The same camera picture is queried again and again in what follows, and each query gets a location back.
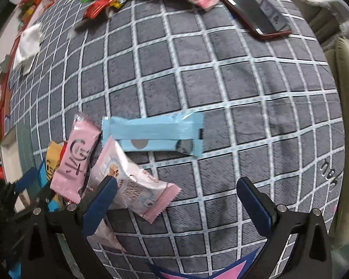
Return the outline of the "yellow snack packet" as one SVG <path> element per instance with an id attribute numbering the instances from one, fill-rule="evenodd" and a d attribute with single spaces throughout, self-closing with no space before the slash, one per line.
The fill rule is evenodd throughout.
<path id="1" fill-rule="evenodd" d="M 63 142 L 62 145 L 57 144 L 54 141 L 50 142 L 44 161 L 41 163 L 38 171 L 38 179 L 41 188 L 52 180 L 55 171 L 59 168 L 62 157 L 64 156 L 66 146 L 66 142 Z M 48 203 L 48 208 L 51 212 L 59 210 L 63 206 L 63 198 L 58 194 L 56 194 Z"/>

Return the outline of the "grey checkered blanket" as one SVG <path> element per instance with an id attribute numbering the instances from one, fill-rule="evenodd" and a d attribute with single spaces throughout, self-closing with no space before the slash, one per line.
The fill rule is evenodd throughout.
<path id="1" fill-rule="evenodd" d="M 180 188 L 153 223 L 108 212 L 118 248 L 93 244 L 113 278 L 152 278 L 150 265 L 207 278 L 261 248 L 236 193 L 243 176 L 274 203 L 318 209 L 330 226 L 344 169 L 344 128 L 330 67 L 292 0 L 267 0 L 287 38 L 252 37 L 226 6 L 128 1 L 74 38 L 87 6 L 58 0 L 39 18 L 44 36 L 30 73 L 9 76 L 4 130 L 25 124 L 39 166 L 68 139 L 75 114 L 147 118 L 170 142 L 128 157 Z"/>

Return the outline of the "light blue snack bar wrapper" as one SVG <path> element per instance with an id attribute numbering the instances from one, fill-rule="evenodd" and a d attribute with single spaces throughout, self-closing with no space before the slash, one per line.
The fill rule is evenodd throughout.
<path id="1" fill-rule="evenodd" d="M 203 153 L 204 115 L 200 112 L 126 119 L 104 117 L 102 144 L 117 141 L 123 151 L 176 152 L 200 157 Z"/>

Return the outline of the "small pink packet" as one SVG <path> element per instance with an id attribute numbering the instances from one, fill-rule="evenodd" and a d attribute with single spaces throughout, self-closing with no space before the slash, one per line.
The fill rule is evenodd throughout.
<path id="1" fill-rule="evenodd" d="M 99 226 L 94 234 L 87 237 L 89 242 L 96 242 L 98 244 L 108 246 L 109 248 L 113 248 L 119 250 L 121 252 L 126 252 L 125 248 L 121 245 L 116 235 L 114 234 L 112 228 L 105 219 L 102 219 Z"/>

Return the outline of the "pink snack bar wrapper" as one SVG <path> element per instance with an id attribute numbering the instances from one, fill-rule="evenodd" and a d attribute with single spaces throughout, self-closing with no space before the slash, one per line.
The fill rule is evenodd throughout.
<path id="1" fill-rule="evenodd" d="M 80 203 L 89 160 L 101 130 L 82 113 L 74 115 L 72 129 L 50 188 L 73 203 Z"/>

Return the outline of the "pale pink biscuit packet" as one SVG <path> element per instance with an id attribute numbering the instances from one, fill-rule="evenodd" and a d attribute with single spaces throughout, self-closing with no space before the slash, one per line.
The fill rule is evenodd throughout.
<path id="1" fill-rule="evenodd" d="M 150 224 L 181 192 L 176 184 L 161 181 L 140 168 L 112 137 L 91 169 L 87 190 L 95 190 L 106 176 L 116 179 L 118 185 L 110 209 L 130 209 Z"/>

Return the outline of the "white tissue cloth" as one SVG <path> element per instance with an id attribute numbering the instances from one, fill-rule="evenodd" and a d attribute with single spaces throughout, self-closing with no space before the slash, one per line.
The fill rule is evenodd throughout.
<path id="1" fill-rule="evenodd" d="M 44 39 L 41 28 L 42 24 L 37 23 L 22 32 L 13 61 L 13 69 L 21 69 L 23 74 L 30 72 Z"/>

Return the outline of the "red snack packet in pile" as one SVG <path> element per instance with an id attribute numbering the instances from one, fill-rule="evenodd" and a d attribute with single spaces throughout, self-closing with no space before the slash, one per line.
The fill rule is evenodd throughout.
<path id="1" fill-rule="evenodd" d="M 97 0 L 93 2 L 84 12 L 83 19 L 95 19 L 98 14 L 103 11 L 105 8 L 113 7 L 114 9 L 120 9 L 122 3 L 118 0 Z"/>

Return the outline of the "dark red smartphone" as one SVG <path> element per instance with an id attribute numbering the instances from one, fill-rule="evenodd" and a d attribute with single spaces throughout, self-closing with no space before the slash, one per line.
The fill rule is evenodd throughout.
<path id="1" fill-rule="evenodd" d="M 287 19 L 268 0 L 222 0 L 226 7 L 261 41 L 292 34 Z"/>

